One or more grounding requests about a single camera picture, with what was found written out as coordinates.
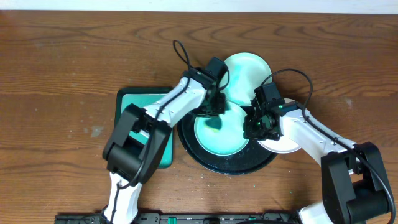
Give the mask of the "white plate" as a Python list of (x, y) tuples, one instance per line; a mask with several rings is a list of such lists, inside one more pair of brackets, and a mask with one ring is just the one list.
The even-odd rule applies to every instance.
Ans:
[(269, 105), (264, 106), (265, 114), (269, 117), (272, 129), (268, 130), (268, 139), (258, 140), (258, 143), (265, 149), (278, 153), (287, 154), (295, 152), (301, 148), (294, 140), (287, 137), (289, 117), (287, 113), (293, 110), (300, 110), (298, 102), (290, 98), (285, 98), (283, 102), (274, 101)]

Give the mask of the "round black tray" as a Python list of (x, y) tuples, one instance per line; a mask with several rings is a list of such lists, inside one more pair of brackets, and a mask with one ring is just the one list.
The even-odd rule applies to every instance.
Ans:
[(277, 154), (263, 148), (256, 140), (248, 139), (247, 145), (230, 156), (217, 156), (202, 148), (194, 133), (195, 118), (192, 113), (177, 123), (178, 136), (186, 152), (208, 170), (225, 175), (244, 175), (262, 169)]

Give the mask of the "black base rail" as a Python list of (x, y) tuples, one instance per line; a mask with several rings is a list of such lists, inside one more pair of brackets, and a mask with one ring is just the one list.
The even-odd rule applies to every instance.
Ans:
[[(264, 213), (262, 215), (179, 215), (142, 213), (133, 219), (135, 224), (234, 224), (234, 223), (301, 223), (293, 213)], [(105, 224), (99, 213), (92, 215), (57, 215), (54, 224)]]

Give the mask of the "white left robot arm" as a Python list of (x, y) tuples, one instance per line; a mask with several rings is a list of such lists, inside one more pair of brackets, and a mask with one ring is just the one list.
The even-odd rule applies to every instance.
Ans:
[(225, 111), (220, 81), (227, 68), (184, 71), (178, 85), (143, 108), (125, 107), (103, 151), (111, 177), (111, 195), (104, 210), (106, 223), (132, 223), (138, 214), (141, 188), (158, 168), (174, 126), (194, 111), (218, 116)]

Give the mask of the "mint green plate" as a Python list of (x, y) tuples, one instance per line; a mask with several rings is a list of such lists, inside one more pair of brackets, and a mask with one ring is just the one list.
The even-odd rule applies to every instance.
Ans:
[(241, 151), (249, 142), (243, 137), (246, 112), (239, 105), (227, 102), (225, 113), (218, 116), (222, 120), (222, 128), (218, 131), (205, 124), (208, 118), (195, 118), (194, 133), (199, 145), (217, 156), (230, 156)]
[(226, 73), (220, 81), (225, 86), (221, 92), (226, 100), (239, 106), (251, 106), (254, 90), (272, 73), (270, 66), (260, 56), (241, 52), (228, 57), (225, 61), (229, 75)]

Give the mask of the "dark green sponge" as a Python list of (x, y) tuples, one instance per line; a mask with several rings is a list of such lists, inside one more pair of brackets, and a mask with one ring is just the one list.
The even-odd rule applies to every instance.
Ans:
[(205, 124), (214, 130), (220, 130), (222, 128), (222, 120), (219, 116), (210, 117), (205, 121)]

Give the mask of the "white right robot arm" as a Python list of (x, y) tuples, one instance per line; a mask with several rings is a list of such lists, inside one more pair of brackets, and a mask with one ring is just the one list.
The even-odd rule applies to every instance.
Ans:
[(251, 104), (245, 138), (278, 154), (303, 149), (321, 167), (322, 200), (299, 210), (301, 223), (365, 223), (387, 213), (394, 223), (396, 206), (377, 146), (337, 135), (296, 101), (256, 98)]

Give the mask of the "green rectangular soap tray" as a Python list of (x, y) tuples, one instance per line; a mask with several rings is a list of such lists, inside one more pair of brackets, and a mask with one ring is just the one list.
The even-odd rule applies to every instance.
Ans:
[[(171, 90), (171, 87), (127, 87), (120, 89), (116, 95), (114, 126), (117, 125), (124, 109), (130, 104), (135, 104), (143, 108), (155, 103)], [(160, 169), (166, 169), (172, 165), (174, 150), (173, 138), (174, 135), (171, 133), (159, 165)]]

